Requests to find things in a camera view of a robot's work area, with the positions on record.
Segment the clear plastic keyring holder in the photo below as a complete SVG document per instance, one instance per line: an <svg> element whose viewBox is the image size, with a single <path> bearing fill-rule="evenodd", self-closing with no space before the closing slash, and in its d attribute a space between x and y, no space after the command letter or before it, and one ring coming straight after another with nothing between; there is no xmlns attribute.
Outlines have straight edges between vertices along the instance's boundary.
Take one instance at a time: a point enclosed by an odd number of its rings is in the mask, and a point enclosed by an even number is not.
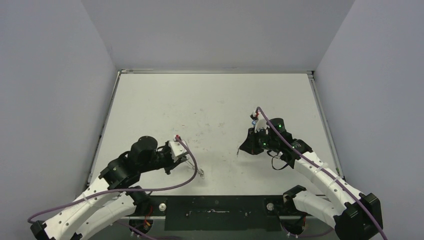
<svg viewBox="0 0 424 240"><path fill-rule="evenodd" d="M205 176L205 173L204 173L204 171L203 171L203 169L201 169L201 168L199 168L199 167L196 167L195 166L195 164L193 163L193 162L191 162L191 160L190 160L190 157L188 156L188 155L186 155L186 156L184 156L183 158L182 158L183 160L184 160L184 162L190 167L190 168L192 168L193 170L196 170L196 173L202 178L202 179L205 179L206 178L206 176Z"/></svg>

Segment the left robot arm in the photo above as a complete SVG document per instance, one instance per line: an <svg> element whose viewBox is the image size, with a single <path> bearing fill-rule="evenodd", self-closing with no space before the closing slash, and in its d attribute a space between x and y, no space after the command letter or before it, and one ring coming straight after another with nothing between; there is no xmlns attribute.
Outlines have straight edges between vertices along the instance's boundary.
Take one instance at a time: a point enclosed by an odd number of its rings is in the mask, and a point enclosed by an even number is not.
<svg viewBox="0 0 424 240"><path fill-rule="evenodd" d="M137 186L143 173L163 169L167 175L192 153L179 135L159 146L151 136L142 136L130 150L110 161L74 201L58 207L56 215L34 221L30 230L37 240L87 240L94 234L135 213L144 215L152 207L150 192Z"/></svg>

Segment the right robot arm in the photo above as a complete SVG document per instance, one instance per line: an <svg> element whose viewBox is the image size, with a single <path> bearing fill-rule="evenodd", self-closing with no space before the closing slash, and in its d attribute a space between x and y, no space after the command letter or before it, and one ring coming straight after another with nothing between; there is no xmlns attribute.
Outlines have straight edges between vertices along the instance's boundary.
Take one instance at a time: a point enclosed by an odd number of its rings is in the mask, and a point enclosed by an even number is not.
<svg viewBox="0 0 424 240"><path fill-rule="evenodd" d="M307 143L292 137L283 119L251 118L252 127L239 149L250 155L274 152L284 168L297 171L326 196L323 199L296 185L282 195L286 213L314 216L341 240L369 240L383 230L381 203L374 194L362 193L327 167Z"/></svg>

